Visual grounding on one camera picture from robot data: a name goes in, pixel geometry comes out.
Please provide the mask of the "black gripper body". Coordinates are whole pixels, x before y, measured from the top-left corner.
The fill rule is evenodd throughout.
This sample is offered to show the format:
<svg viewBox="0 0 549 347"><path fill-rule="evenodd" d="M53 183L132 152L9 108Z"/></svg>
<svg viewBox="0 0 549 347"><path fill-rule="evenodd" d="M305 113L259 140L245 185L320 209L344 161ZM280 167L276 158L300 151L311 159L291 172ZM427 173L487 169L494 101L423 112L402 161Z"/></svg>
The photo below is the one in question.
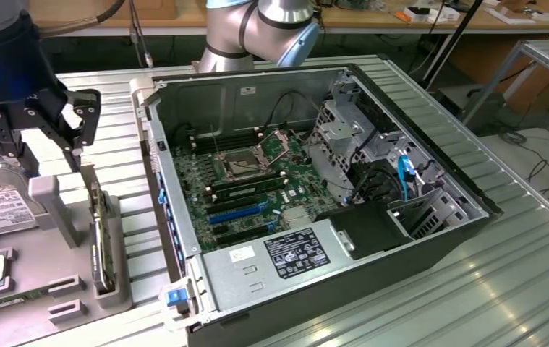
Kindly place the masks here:
<svg viewBox="0 0 549 347"><path fill-rule="evenodd" d="M42 53L37 26L22 10L0 30L0 113L16 115L32 107L57 125L65 90Z"/></svg>

